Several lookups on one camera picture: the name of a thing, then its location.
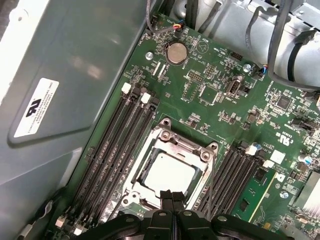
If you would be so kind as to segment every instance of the cable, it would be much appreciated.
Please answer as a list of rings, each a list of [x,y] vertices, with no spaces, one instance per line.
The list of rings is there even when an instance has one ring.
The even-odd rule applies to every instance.
[[[302,47],[302,43],[294,45],[294,48],[290,54],[289,61],[288,61],[288,67],[287,67],[287,72],[288,72],[288,79],[291,82],[296,82],[295,80],[295,62],[297,55]]]
[[[267,10],[265,10],[262,6],[258,6],[254,13],[253,13],[253,16],[249,22],[249,25],[248,27],[246,28],[246,31],[245,31],[245,44],[246,44],[246,47],[248,48],[249,50],[249,53],[251,55],[251,59],[252,61],[259,67],[259,68],[264,68],[264,65],[261,64],[255,54],[254,54],[254,50],[252,48],[252,43],[251,43],[251,29],[252,29],[252,26],[255,24],[255,22],[257,21],[258,17],[259,17],[259,12],[265,14],[265,15],[268,15],[268,16],[274,16],[274,15],[277,15],[277,12],[269,12]]]
[[[275,73],[276,57],[280,45],[280,41],[285,29],[286,19],[290,13],[293,0],[282,0],[279,11],[275,20],[273,33],[270,40],[269,51],[268,51],[268,76],[276,83],[285,85],[287,87],[301,89],[303,91],[314,91],[320,90],[318,86],[308,86],[299,84],[296,82],[289,81]]]
[[[159,30],[155,30],[152,27],[152,24],[151,24],[151,21],[150,21],[150,9],[151,9],[151,0],[146,0],[145,20],[146,20],[146,24],[147,24],[148,28],[150,29],[150,31],[153,34],[162,34],[162,33],[174,30],[173,26],[168,26],[168,27],[161,28]]]
[[[163,13],[166,16],[169,16],[171,13],[171,10],[175,4],[176,0],[166,0],[163,2],[163,4],[161,5],[159,12]]]
[[[292,49],[292,52],[290,54],[289,60],[288,60],[288,67],[287,67],[287,73],[288,73],[288,79],[291,82],[295,82],[295,63],[297,55],[302,48],[302,46],[307,45],[316,34],[316,30],[308,30],[301,32],[295,39],[294,39],[294,48]]]
[[[214,194],[214,178],[215,178],[215,166],[216,166],[216,156],[213,156],[212,159],[212,169],[211,169],[211,182],[210,182],[210,186],[209,186],[209,201],[208,201],[208,213],[206,215],[206,219],[211,222],[211,211],[212,211],[212,198],[213,198],[213,194]]]
[[[191,11],[191,25],[190,28],[196,29],[197,15],[198,15],[199,0],[193,0]]]
[[[191,21],[192,21],[192,8],[193,8],[193,0],[187,0],[186,6],[185,6],[185,24],[187,27],[191,27]]]
[[[205,30],[209,27],[210,23],[214,20],[215,16],[217,15],[217,12],[219,11],[220,7],[221,7],[221,3],[216,1],[208,17],[206,18],[206,20],[204,20],[204,22],[202,23],[202,25],[198,30],[200,34],[203,34]]]

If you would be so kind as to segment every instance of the ram slot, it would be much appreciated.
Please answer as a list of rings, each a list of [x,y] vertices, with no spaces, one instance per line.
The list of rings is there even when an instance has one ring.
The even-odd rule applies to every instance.
[[[121,163],[121,161],[124,158],[124,152],[127,148],[128,142],[130,140],[130,137],[137,125],[137,122],[140,119],[140,116],[143,113],[142,106],[137,106],[137,108],[133,111],[132,115],[129,116],[128,119],[128,131],[123,131],[121,134],[123,134],[123,137],[121,134],[119,134],[118,142],[116,143],[114,149],[111,151],[112,154],[107,159],[108,165],[105,166],[105,169],[103,170],[104,174],[101,176],[100,181],[97,183],[97,191],[95,193],[95,196],[88,200],[89,204],[86,207],[86,213],[85,215],[91,215],[92,208],[97,204],[97,201],[99,201],[100,196],[105,188],[106,183],[110,180],[110,178],[113,175],[113,172],[115,171],[115,168],[118,166],[118,164]]]
[[[108,161],[110,156],[114,154],[115,149],[118,147],[118,142],[123,134],[123,132],[126,130],[125,126],[128,125],[130,116],[134,112],[136,105],[134,101],[137,99],[133,99],[132,96],[128,103],[128,108],[123,117],[120,120],[120,123],[117,125],[116,128],[114,128],[114,131],[112,131],[108,137],[108,141],[106,144],[106,151],[103,153],[100,153],[98,155],[98,158],[96,161],[100,162],[97,171],[94,173],[94,176],[92,180],[90,181],[88,187],[86,188],[86,191],[82,197],[82,201],[79,204],[79,209],[83,211],[86,206],[89,204],[90,200],[92,199],[93,195],[96,192],[96,188],[98,186],[98,183],[100,179],[104,178],[104,174],[106,173],[104,170],[109,166],[110,162]]]
[[[235,152],[232,158],[229,159],[229,161],[232,161],[231,167],[227,169],[222,179],[214,180],[215,182],[218,182],[218,185],[213,188],[211,216],[218,213],[221,204],[229,194],[229,189],[232,187],[232,184],[234,184],[234,181],[237,179],[238,171],[244,164],[241,160],[242,156]]]
[[[220,200],[216,209],[212,210],[211,216],[214,216],[217,213],[224,214],[230,210],[230,205],[239,197],[235,197],[235,192],[241,186],[241,183],[248,179],[248,175],[246,173],[253,164],[254,162],[246,159],[245,156],[241,159],[240,166],[237,168],[237,172],[234,174],[233,181],[229,183],[228,190],[225,191],[225,197]]]
[[[245,177],[241,181],[240,186],[236,189],[236,193],[232,197],[232,201],[229,203],[226,214],[230,214],[233,208],[235,207],[235,204],[237,203],[238,198],[244,191],[245,187],[247,186],[247,183],[249,180],[254,176],[254,173],[257,171],[259,165],[256,162],[252,162],[248,171],[246,172]]]
[[[226,170],[229,170],[230,167],[233,164],[233,157],[235,154],[236,149],[234,149],[233,147],[230,148],[230,150],[228,151],[228,153],[226,154],[226,156],[223,158],[222,163],[219,165],[217,171],[214,174],[214,181],[213,181],[213,189],[217,189],[217,185],[219,184],[219,180],[221,178],[223,178],[223,176],[226,174]],[[197,208],[197,210],[201,211],[202,213],[205,213],[207,211],[207,207],[208,207],[208,201],[209,201],[209,187],[207,189],[207,192],[205,193],[205,195],[203,196],[203,198],[201,199],[201,204],[199,205],[199,207]]]
[[[96,155],[98,155],[102,151],[102,149],[106,148],[106,142],[107,142],[108,137],[110,135],[110,131],[115,127],[115,125],[117,123],[118,116],[122,113],[122,111],[124,110],[124,108],[126,106],[126,101],[127,101],[127,97],[122,96],[121,100],[119,101],[118,105],[116,106],[116,110],[115,110],[114,114],[112,115],[109,126],[105,129],[105,131],[103,133],[103,137],[101,138],[101,140],[98,143],[98,146],[94,149],[94,152],[90,156],[90,158],[88,160],[88,166],[86,167],[84,175],[83,175],[81,182],[79,184],[79,187],[76,190],[72,205],[75,205],[79,201],[81,194],[83,194],[83,192],[85,191],[85,186],[87,185],[87,182],[90,180],[90,178],[93,175],[94,168],[97,168],[99,161],[94,161],[94,159],[95,159]]]
[[[242,145],[240,148],[233,146],[230,148],[213,178],[211,217],[217,214],[229,214],[232,211],[258,165],[256,157],[246,155]],[[208,187],[200,204],[196,207],[205,215],[209,210],[209,189]]]
[[[141,140],[144,132],[147,129],[147,126],[149,125],[152,117],[154,115],[153,110],[148,110],[145,114],[145,117],[143,118],[142,124],[138,128],[137,135],[134,135],[134,141],[131,145],[128,145],[127,151],[124,153],[124,160],[120,163],[119,167],[116,169],[116,172],[114,173],[113,177],[110,178],[110,180],[107,182],[107,186],[104,188],[104,194],[101,195],[100,203],[97,206],[97,210],[95,210],[95,215],[93,216],[93,219],[98,222],[107,206],[109,201],[111,200],[111,197],[116,189],[116,187],[119,184],[119,181],[121,177],[123,176],[123,171],[128,167],[131,158],[133,156],[133,153],[135,151],[135,148],[137,147],[139,141]]]

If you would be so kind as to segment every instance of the cpu socket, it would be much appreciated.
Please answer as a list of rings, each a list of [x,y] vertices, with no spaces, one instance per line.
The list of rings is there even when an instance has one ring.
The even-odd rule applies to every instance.
[[[202,147],[171,130],[164,118],[151,130],[123,186],[122,205],[160,208],[160,191],[183,192],[191,209],[211,176],[218,144]]]

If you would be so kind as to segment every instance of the sticker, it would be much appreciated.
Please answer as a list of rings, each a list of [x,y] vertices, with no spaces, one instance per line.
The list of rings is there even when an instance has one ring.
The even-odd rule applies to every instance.
[[[270,160],[274,161],[275,163],[277,164],[281,164],[282,161],[285,159],[285,154],[278,151],[278,150],[274,150],[271,157],[270,157]]]
[[[40,79],[15,131],[15,138],[32,135],[38,131],[58,85],[58,81]]]

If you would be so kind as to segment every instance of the motherboard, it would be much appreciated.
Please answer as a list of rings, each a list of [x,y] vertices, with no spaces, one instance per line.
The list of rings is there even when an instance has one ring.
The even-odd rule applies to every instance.
[[[153,24],[174,21],[160,14]],[[46,237],[72,239],[122,214],[142,218],[170,189],[209,218],[230,214],[319,240],[319,112],[266,71],[188,27],[146,30]]]

